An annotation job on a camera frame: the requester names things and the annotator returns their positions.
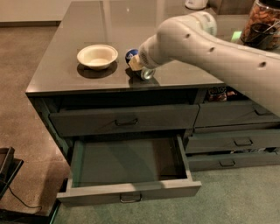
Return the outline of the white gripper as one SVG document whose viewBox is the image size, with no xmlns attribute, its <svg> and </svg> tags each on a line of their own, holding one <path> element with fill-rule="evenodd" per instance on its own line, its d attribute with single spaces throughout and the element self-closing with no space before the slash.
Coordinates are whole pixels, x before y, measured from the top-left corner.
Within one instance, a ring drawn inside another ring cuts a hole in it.
<svg viewBox="0 0 280 224">
<path fill-rule="evenodd" d="M 144 66 L 154 69 L 172 61 L 164 52 L 156 36 L 146 39 L 140 45 L 138 55 L 139 57 L 133 56 L 129 61 L 132 71 L 140 71 Z"/>
</svg>

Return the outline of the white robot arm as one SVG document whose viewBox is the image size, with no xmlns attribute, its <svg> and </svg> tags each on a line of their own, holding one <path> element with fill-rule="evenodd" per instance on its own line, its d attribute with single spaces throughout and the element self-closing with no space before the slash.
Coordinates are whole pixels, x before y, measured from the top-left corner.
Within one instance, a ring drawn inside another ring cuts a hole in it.
<svg viewBox="0 0 280 224">
<path fill-rule="evenodd" d="M 199 67 L 280 116 L 280 55 L 216 37 L 215 18 L 204 11 L 166 19 L 129 61 L 132 70 L 177 60 Z"/>
</svg>

